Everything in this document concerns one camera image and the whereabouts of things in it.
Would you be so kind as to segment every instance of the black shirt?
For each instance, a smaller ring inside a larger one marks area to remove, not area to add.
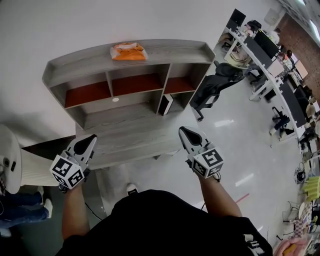
[[[148,190],[120,200],[85,236],[65,240],[57,255],[172,252],[271,256],[272,248],[248,218],[216,218],[169,192]]]

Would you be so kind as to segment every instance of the white wall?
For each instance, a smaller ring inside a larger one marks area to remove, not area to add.
[[[234,8],[264,24],[269,8],[279,6],[275,0],[3,0],[0,122],[22,146],[74,135],[74,122],[42,83],[49,60],[135,39],[198,40],[213,48]]]

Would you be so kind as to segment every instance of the gray wooden shelf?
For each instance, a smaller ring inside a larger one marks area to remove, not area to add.
[[[112,109],[124,106],[147,103],[153,114],[157,114],[164,93],[175,98],[174,111],[183,111],[215,58],[208,44],[201,41],[151,39],[135,42],[145,48],[147,60],[112,60],[110,48],[119,43],[111,43],[76,51],[47,63],[43,83],[81,129],[88,127],[93,114],[103,111],[104,115],[109,115]]]

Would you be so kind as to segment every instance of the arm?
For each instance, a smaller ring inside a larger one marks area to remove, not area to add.
[[[73,235],[84,236],[90,230],[86,204],[82,193],[82,185],[68,190],[65,194],[63,216],[62,216],[62,237],[66,240]]]
[[[205,179],[198,176],[198,178],[203,199],[209,214],[215,215],[216,217],[242,217],[238,205],[218,181],[213,177]]]

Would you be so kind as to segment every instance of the computer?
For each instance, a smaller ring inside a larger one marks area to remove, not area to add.
[[[236,31],[237,27],[241,27],[244,22],[246,15],[244,15],[241,11],[234,9],[226,27],[231,29],[232,31]]]
[[[265,53],[272,59],[279,52],[278,47],[271,41],[271,39],[259,30],[255,37],[254,41],[265,51]]]

